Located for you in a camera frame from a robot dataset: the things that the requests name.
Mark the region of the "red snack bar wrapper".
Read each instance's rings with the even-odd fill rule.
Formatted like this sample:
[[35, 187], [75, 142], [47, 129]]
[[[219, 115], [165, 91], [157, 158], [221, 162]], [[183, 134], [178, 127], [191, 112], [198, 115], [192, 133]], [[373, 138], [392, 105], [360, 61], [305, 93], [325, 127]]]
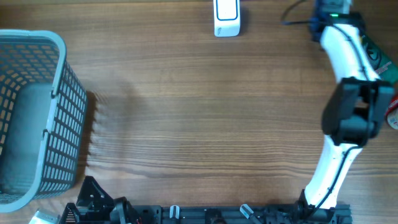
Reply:
[[393, 110], [395, 110], [397, 108], [397, 104], [398, 104], [398, 95], [395, 95], [392, 97], [391, 102], [389, 103], [389, 106], [387, 108], [386, 111], [386, 116]]

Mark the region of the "white barcode scanner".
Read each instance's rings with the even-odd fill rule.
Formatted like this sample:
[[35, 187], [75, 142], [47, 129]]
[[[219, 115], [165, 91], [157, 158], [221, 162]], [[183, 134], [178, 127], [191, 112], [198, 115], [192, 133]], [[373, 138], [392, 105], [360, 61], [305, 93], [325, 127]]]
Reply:
[[240, 32], [240, 0], [213, 0], [214, 35], [234, 37]]

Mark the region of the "grey plastic mesh basket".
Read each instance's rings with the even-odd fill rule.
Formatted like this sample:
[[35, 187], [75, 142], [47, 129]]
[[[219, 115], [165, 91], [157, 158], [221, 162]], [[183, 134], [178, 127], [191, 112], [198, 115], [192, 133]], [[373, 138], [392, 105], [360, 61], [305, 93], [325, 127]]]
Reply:
[[74, 185], [87, 104], [58, 34], [1, 31], [3, 213]]

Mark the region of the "green lid jar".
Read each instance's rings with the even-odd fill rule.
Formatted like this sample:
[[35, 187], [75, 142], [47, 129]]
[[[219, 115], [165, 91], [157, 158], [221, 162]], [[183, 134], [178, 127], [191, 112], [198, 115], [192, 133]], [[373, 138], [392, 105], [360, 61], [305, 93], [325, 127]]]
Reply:
[[387, 115], [387, 123], [393, 129], [398, 129], [398, 108]]

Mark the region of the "green 3M glove packet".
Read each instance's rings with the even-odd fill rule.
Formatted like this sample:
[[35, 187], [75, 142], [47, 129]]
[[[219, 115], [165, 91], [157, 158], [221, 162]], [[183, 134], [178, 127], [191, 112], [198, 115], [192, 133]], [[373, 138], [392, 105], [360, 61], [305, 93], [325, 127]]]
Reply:
[[369, 63], [381, 79], [395, 85], [397, 83], [397, 65], [365, 34], [361, 44]]

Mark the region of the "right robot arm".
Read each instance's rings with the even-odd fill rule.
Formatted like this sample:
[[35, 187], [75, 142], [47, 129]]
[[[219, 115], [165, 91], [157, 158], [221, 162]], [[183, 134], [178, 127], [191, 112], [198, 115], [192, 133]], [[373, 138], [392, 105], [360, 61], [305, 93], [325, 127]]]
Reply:
[[378, 135], [394, 88], [369, 63], [359, 13], [318, 8], [309, 24], [313, 39], [330, 59], [337, 86], [322, 114], [323, 150], [303, 191], [300, 220], [328, 222], [328, 214], [337, 213], [337, 195], [351, 164]]

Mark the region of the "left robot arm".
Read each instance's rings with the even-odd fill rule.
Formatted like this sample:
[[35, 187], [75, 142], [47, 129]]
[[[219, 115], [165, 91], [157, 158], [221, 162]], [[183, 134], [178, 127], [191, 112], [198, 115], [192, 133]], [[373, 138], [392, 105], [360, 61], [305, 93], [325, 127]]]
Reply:
[[77, 201], [66, 204], [60, 223], [141, 224], [142, 218], [126, 197], [113, 199], [87, 175]]

